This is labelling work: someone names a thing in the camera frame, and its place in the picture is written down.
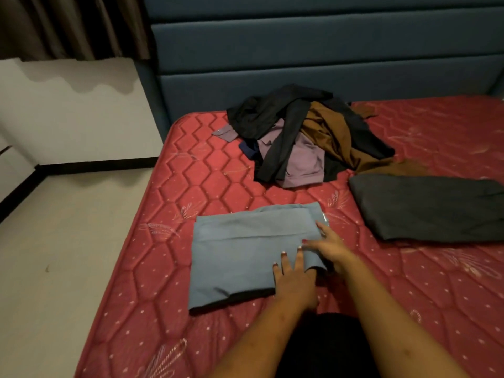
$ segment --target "brown curtain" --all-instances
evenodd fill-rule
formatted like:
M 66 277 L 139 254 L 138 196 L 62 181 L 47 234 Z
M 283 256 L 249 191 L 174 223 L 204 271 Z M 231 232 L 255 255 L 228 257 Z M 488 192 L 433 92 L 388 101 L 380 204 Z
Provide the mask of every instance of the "brown curtain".
M 0 0 L 0 59 L 150 59 L 143 0 Z

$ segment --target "floor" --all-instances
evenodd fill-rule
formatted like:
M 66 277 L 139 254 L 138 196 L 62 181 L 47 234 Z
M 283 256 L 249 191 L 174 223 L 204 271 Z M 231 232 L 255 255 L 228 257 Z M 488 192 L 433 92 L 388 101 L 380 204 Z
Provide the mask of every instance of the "floor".
M 0 224 L 0 376 L 73 376 L 151 172 L 51 176 Z

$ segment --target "blue headboard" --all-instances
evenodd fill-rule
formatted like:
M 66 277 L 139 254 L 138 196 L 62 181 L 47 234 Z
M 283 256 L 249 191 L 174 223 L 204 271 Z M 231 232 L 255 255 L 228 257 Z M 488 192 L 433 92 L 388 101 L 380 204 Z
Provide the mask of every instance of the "blue headboard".
M 349 101 L 504 88 L 504 0 L 145 3 L 171 122 L 287 83 Z

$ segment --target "red mattress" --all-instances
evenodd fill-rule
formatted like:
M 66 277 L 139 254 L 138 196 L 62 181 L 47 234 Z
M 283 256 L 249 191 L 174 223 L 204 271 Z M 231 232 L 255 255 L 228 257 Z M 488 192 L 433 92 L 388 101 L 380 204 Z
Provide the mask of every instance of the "red mattress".
M 504 104 L 490 97 L 367 103 L 372 131 L 399 158 L 436 175 L 504 183 Z M 171 128 L 84 347 L 76 376 L 193 378 L 208 372 L 267 299 L 190 317 L 192 228 L 197 215 L 268 204 L 319 202 L 331 227 L 411 317 L 473 377 L 504 376 L 504 245 L 451 248 L 377 241 L 348 190 L 334 182 L 283 190 L 253 181 L 253 163 L 211 132 L 224 112 L 193 113 Z M 318 287 L 319 312 L 355 314 L 337 277 Z

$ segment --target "folded dark gray garment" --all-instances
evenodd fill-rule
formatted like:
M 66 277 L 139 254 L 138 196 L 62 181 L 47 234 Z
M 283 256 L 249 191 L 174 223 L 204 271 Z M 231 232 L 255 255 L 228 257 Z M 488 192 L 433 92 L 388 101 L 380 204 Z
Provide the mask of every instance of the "folded dark gray garment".
M 318 203 L 261 207 L 228 215 L 198 216 L 191 253 L 189 309 L 250 291 L 273 289 L 273 263 L 281 252 L 293 263 L 303 239 L 320 239 L 325 222 Z M 305 269 L 324 263 L 305 253 Z
M 349 185 L 383 240 L 504 241 L 504 187 L 494 180 L 367 174 Z

